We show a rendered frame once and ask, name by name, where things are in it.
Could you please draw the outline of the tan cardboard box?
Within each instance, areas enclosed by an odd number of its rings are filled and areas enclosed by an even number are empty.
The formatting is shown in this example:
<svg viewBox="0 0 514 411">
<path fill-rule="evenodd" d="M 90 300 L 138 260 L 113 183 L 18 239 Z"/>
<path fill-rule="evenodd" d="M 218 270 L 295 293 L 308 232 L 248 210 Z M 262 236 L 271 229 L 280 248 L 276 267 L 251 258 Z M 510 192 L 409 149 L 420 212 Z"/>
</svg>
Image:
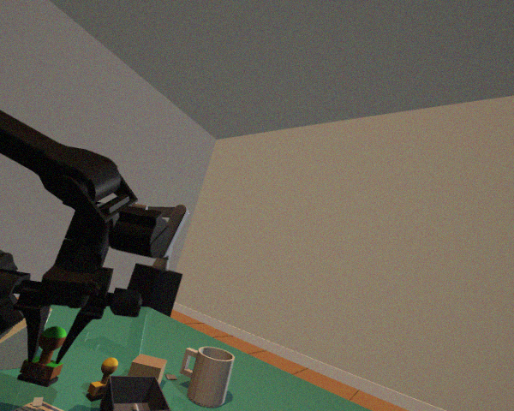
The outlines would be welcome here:
<svg viewBox="0 0 514 411">
<path fill-rule="evenodd" d="M 139 354 L 129 369 L 128 376 L 156 377 L 161 383 L 166 366 L 166 360 L 146 354 Z"/>
</svg>

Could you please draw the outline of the brown mug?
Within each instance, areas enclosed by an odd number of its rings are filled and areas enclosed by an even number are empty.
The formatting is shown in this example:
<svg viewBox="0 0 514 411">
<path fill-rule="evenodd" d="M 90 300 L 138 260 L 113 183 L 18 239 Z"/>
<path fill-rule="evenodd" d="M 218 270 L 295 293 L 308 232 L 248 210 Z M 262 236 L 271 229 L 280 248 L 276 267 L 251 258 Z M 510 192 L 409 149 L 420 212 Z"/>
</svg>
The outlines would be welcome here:
<svg viewBox="0 0 514 411">
<path fill-rule="evenodd" d="M 188 368 L 191 356 L 196 358 L 193 370 Z M 221 348 L 186 348 L 179 373 L 191 378 L 187 390 L 189 400 L 205 408 L 223 405 L 234 358 Z"/>
</svg>

